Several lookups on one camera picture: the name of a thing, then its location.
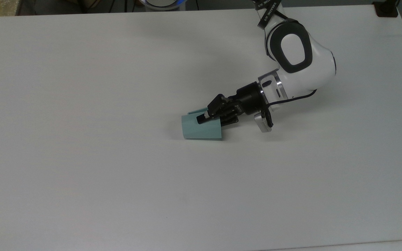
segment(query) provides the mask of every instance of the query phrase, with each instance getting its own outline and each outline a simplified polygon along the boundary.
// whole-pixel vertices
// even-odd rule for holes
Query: black strap
[[[261,0],[261,1],[254,2],[255,10],[261,10],[262,8],[268,7],[268,5],[270,5],[272,1],[273,0]]]
[[[273,15],[277,15],[283,19],[287,19],[287,16],[283,15],[282,13],[280,13],[280,11],[277,10],[280,3],[281,0],[260,0],[258,2],[254,2],[256,10],[266,8],[263,17],[260,19],[260,22],[258,23],[258,27],[264,30]]]

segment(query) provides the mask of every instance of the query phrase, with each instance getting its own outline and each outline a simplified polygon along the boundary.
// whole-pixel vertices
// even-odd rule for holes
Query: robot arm
[[[265,31],[267,55],[279,67],[258,78],[258,81],[237,90],[236,95],[218,94],[197,116],[198,124],[212,119],[221,126],[238,122],[238,116],[254,114],[262,132],[273,126],[269,109],[282,103],[306,98],[328,83],[336,73],[333,54],[317,43],[298,21],[284,15],[281,0],[254,0],[261,20],[258,26]]]

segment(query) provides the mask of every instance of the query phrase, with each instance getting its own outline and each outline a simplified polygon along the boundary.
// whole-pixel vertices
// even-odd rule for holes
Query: black cable
[[[111,11],[113,10],[114,1],[115,1],[115,0],[113,0],[113,2],[111,2],[110,11],[108,11],[108,13],[111,13]]]
[[[281,101],[272,102],[272,103],[267,104],[266,107],[269,108],[271,105],[278,105],[278,104],[283,104],[283,103],[287,103],[287,102],[291,102],[291,101],[295,101],[295,100],[299,100],[299,99],[308,98],[308,97],[311,97],[313,94],[315,94],[316,91],[317,91],[317,89],[305,96],[300,96],[297,98],[285,99],[285,100],[281,100]]]

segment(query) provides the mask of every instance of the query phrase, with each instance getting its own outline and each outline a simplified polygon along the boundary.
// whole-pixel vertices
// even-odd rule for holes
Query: background
[[[127,2],[128,12],[144,12],[143,6],[134,6],[134,0],[100,0],[88,13],[107,13],[111,5],[112,13],[124,12],[125,2]],[[330,5],[370,5],[373,0],[283,0],[284,7],[300,6],[330,6]],[[254,8],[250,0],[188,0],[186,10],[218,10],[218,9],[241,9]],[[402,17],[402,0],[398,10]],[[55,15],[55,14],[78,14],[82,13],[80,7],[67,0],[22,0],[20,15]]]

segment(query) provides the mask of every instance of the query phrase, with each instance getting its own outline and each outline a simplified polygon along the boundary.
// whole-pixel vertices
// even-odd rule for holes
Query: table surface
[[[254,10],[0,17],[0,250],[402,240],[402,20],[286,13],[337,76],[223,141],[180,116],[276,67]]]

